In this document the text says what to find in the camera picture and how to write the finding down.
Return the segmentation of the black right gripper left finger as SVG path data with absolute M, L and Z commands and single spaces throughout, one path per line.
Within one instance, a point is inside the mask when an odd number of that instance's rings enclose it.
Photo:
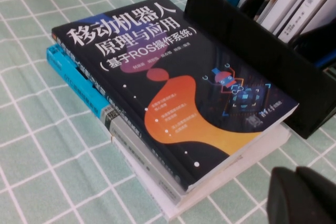
M 300 197 L 305 193 L 303 180 L 292 170 L 275 167 L 271 172 L 267 200 L 269 223 L 301 223 L 304 220 Z

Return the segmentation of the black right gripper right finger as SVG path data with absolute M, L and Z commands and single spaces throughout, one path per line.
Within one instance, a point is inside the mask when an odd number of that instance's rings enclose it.
M 296 174 L 308 186 L 317 202 L 335 223 L 335 183 L 305 166 L 298 166 Z

